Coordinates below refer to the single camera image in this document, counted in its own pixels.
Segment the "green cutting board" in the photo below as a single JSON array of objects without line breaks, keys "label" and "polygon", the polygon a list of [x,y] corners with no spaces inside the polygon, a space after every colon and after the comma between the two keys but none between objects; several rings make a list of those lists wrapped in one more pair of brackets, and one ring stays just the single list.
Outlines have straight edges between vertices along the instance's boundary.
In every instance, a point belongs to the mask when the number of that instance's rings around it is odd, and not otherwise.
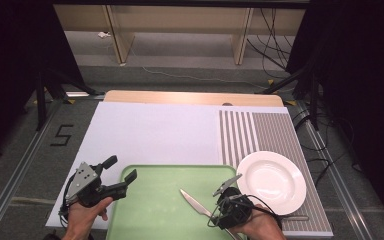
[{"label": "green cutting board", "polygon": [[133,169],[137,170],[137,179],[129,185],[127,197],[115,202],[107,240],[231,239],[219,227],[208,227],[208,218],[199,215],[179,190],[213,212],[218,196],[212,194],[222,182],[235,176],[233,168],[135,165],[123,170],[121,181]]}]

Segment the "human hand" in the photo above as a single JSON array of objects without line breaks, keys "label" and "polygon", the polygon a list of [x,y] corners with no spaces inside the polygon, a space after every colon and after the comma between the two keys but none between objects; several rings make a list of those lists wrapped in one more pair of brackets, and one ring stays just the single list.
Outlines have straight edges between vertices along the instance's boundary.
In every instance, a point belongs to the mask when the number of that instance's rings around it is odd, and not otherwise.
[{"label": "human hand", "polygon": [[67,232],[62,240],[88,239],[90,230],[97,216],[108,220],[106,208],[113,202],[111,197],[101,200],[91,208],[85,208],[80,203],[74,203],[69,208]]},{"label": "human hand", "polygon": [[286,239],[276,220],[267,213],[252,210],[248,221],[244,224],[229,229],[233,233],[243,233],[253,240],[278,240]]}]

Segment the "knife handle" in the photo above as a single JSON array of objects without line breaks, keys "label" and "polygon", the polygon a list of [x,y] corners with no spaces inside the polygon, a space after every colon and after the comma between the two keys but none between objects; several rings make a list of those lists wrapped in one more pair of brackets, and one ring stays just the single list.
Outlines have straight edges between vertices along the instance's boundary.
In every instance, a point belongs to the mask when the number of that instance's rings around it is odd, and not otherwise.
[{"label": "knife handle", "polygon": [[308,221],[310,218],[307,215],[290,215],[285,217],[280,217],[280,220],[285,221]]},{"label": "knife handle", "polygon": [[229,229],[224,229],[226,230],[226,232],[232,237],[232,239],[235,239],[235,240],[243,240],[237,233],[232,233],[231,231],[229,231]]}]

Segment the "metal rail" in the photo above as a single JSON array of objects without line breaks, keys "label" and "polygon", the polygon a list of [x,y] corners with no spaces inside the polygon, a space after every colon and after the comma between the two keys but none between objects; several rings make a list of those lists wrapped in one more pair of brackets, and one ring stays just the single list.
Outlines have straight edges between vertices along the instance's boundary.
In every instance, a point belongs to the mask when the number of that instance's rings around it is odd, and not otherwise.
[{"label": "metal rail", "polygon": [[9,179],[7,185],[5,186],[4,190],[2,191],[0,195],[0,221],[2,220],[2,217],[4,216],[9,203],[11,202],[12,197],[14,196],[15,192],[17,191],[18,187],[20,186],[24,176],[27,173],[27,170],[29,169],[29,166],[34,159],[36,152],[46,135],[49,123],[55,116],[58,109],[61,107],[62,101],[61,100],[54,100],[49,108],[49,116],[45,123],[43,124],[43,127],[40,131],[36,132],[32,141],[30,142],[26,152],[24,153],[23,157],[21,158],[20,162],[18,163],[16,169],[14,170],[11,178]]},{"label": "metal rail", "polygon": [[[302,112],[301,114],[305,116],[306,108],[305,108],[305,104],[302,101],[298,101],[298,108],[299,108],[299,111]],[[325,143],[323,142],[323,138],[321,137],[320,133],[314,130],[313,125],[309,121],[305,123],[305,126],[315,147],[322,149],[323,148],[322,146],[325,146]],[[319,151],[319,155],[321,158],[327,159],[330,162],[333,161],[327,149]],[[361,240],[374,239],[372,233],[370,232],[366,224],[366,221],[363,215],[359,211],[357,204],[355,203],[353,197],[351,196],[351,193],[349,192],[344,180],[342,179],[341,174],[339,173],[339,170],[336,167],[336,165],[332,164],[329,167],[328,172],[329,172],[329,177],[332,181],[332,184],[335,188],[336,194],[338,195],[338,198],[341,201],[342,207],[344,208],[345,213],[347,214],[348,219],[358,239],[361,239]]]}]

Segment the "white plate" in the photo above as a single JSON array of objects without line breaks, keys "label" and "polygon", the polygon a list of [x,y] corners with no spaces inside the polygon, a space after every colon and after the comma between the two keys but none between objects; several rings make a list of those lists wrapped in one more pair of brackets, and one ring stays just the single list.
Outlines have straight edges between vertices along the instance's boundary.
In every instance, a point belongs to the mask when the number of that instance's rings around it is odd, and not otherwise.
[{"label": "white plate", "polygon": [[[286,157],[268,151],[246,156],[239,164],[238,187],[242,194],[263,200],[278,215],[296,211],[304,203],[307,186],[301,171]],[[249,198],[254,204],[258,199]]]}]

